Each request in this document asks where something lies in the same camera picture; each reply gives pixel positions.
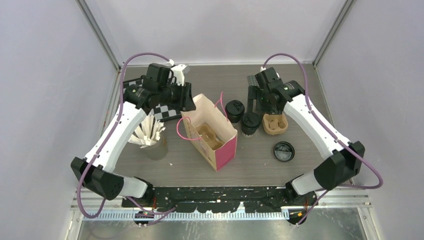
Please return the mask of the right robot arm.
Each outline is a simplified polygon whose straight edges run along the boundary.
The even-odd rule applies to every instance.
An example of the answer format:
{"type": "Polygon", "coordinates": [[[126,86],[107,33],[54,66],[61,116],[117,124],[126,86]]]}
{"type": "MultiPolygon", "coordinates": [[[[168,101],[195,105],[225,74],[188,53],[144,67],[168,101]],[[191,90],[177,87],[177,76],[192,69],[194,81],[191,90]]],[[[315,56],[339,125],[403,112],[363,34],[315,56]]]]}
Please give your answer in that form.
{"type": "Polygon", "coordinates": [[[259,114],[285,113],[312,140],[323,162],[314,170],[286,183],[285,198],[299,205],[306,194],[320,189],[332,190],[361,169],[365,147],[340,134],[313,106],[307,102],[305,90],[295,80],[283,82],[273,67],[249,75],[248,110],[242,117],[242,130],[252,135],[258,128],[259,114]]]}

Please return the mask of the black plastic cup lid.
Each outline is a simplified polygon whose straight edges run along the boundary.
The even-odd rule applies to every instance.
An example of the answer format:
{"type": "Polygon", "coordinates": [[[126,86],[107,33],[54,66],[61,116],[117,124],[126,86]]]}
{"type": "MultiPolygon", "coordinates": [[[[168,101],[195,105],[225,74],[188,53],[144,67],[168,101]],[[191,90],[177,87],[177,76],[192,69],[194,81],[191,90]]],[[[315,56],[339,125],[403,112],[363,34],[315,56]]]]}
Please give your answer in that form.
{"type": "Polygon", "coordinates": [[[245,113],[245,106],[239,100],[231,100],[225,106],[225,111],[228,116],[238,117],[245,113]]]}

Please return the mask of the paper cakes gift bag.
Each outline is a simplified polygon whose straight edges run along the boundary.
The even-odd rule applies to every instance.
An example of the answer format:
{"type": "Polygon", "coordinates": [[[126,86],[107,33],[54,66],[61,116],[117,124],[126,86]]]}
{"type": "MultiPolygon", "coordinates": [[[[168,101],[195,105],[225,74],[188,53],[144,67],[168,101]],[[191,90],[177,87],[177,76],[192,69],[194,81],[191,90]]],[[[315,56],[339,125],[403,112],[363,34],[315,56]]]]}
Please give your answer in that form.
{"type": "Polygon", "coordinates": [[[211,167],[219,171],[236,156],[238,131],[225,112],[222,93],[217,102],[203,93],[193,101],[196,110],[181,112],[176,133],[191,142],[211,167]]]}

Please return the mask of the black paper coffee cup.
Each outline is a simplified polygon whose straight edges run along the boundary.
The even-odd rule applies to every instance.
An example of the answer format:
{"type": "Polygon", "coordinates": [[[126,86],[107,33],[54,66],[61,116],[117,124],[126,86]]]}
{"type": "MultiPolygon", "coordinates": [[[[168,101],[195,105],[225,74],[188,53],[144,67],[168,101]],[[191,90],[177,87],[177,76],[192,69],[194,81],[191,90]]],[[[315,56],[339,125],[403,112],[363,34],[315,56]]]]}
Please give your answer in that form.
{"type": "Polygon", "coordinates": [[[232,125],[237,125],[245,113],[245,106],[239,100],[231,100],[225,106],[227,118],[232,125]]]}

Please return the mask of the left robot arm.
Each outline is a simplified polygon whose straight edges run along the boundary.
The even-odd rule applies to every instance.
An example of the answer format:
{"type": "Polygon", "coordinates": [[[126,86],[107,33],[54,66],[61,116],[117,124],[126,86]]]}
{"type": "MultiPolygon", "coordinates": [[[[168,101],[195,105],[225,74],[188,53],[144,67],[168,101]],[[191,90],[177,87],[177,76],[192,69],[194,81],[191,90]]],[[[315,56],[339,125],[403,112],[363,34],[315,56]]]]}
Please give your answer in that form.
{"type": "Polygon", "coordinates": [[[137,126],[157,105],[186,112],[196,106],[192,85],[185,81],[186,64],[151,63],[135,84],[124,84],[123,105],[118,107],[106,131],[84,158],[75,157],[71,169],[82,186],[106,200],[134,197],[141,207],[153,202],[150,183],[137,177],[114,173],[119,156],[137,126]]]}

